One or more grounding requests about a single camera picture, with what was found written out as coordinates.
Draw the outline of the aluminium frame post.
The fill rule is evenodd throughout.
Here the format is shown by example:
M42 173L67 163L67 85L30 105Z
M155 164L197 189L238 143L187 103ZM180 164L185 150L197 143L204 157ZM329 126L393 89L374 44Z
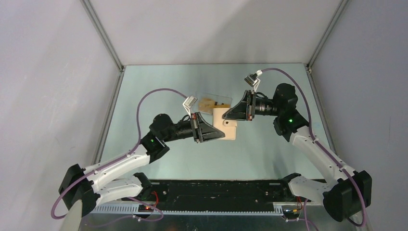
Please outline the aluminium frame post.
M330 35L332 34L333 30L335 29L338 21L344 14L344 11L348 7L348 4L350 3L350 0L341 0L336 7L336 10L334 14L332 15L329 23L327 24L321 38L318 41L317 46L315 47L314 51L312 52L311 57L309 58L307 64L306 64L306 69L308 73L312 73L313 70L313 65L315 64L316 60L319 57L319 54L321 53L322 49L324 48L325 44L327 43Z
M92 22L97 34L99 35L103 45L108 51L108 54L112 58L116 68L119 70L119 72L122 72L124 70L124 65L121 62L119 55L116 52L114 45L112 41L110 40L109 35L107 31L105 30L102 24L102 21L100 20L100 17L98 16L96 9L94 8L94 5L92 4L90 0L81 0L80 2L85 12L87 13L90 21Z

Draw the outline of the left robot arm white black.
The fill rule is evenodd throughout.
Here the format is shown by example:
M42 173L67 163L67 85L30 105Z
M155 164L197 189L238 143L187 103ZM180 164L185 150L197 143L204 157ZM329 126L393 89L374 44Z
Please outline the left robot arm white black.
M145 174L134 173L122 180L120 177L163 157L170 150L167 142L193 138L196 143L202 143L225 137L225 133L207 123L201 113L193 113L190 119L177 123L167 114L159 114L149 129L134 151L117 159L88 167L70 166L59 188L59 198L66 208L71 209L76 201L81 201L84 217L95 207L117 199L147 200L152 194L152 184Z

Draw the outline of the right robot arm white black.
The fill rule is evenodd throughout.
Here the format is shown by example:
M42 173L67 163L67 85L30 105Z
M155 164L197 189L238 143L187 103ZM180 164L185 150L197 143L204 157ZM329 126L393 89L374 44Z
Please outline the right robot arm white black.
M323 176L324 183L298 173L288 175L284 178L286 184L280 187L280 196L285 201L299 196L320 203L338 222L365 211L371 204L370 174L364 170L357 172L323 146L310 131L309 122L297 111L297 101L295 87L287 83L279 84L271 99L260 92L247 90L223 119L251 121L255 115L274 116L276 133L297 147Z

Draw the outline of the left aluminium frame post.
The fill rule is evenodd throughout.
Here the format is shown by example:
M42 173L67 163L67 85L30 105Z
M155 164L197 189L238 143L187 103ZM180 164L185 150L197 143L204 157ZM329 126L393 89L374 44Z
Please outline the left aluminium frame post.
M112 58L116 68L119 70L119 72L122 72L124 70L124 65L121 62L119 55L116 52L114 45L112 41L110 40L109 35L107 31L105 30L102 24L102 21L100 20L100 17L98 16L96 9L94 8L94 5L92 4L90 0L81 0L80 2L85 12L87 13L90 21L92 22L97 34L99 35L103 45L108 51L108 54Z

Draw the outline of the clear plastic card box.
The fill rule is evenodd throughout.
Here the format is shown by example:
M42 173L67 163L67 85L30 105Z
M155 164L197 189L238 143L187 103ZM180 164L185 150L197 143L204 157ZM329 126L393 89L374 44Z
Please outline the clear plastic card box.
M212 115L215 108L230 108L232 103L231 97L220 96L205 92L196 92L198 98L194 109L203 114Z

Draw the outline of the orange credit cards stack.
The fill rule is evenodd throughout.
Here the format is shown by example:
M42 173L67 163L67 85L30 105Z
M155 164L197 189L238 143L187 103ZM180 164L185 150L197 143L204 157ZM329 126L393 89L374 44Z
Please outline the orange credit cards stack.
M216 108L230 108L230 104L216 102L210 98L202 98L198 102L198 111L211 115Z

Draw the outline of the right aluminium frame post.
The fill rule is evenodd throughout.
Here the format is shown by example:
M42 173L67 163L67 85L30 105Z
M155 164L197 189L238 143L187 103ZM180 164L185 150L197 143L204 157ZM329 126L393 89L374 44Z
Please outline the right aluminium frame post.
M316 60L319 57L319 54L321 53L322 49L324 48L325 44L327 43L330 35L332 34L333 30L335 29L338 21L344 14L344 11L348 7L348 4L350 3L350 0L341 0L336 7L336 10L334 14L332 15L329 23L327 24L321 38L318 41L317 46L315 47L314 51L312 52L311 57L309 58L307 64L306 64L306 69L308 73L312 73L313 70L313 65L315 64Z

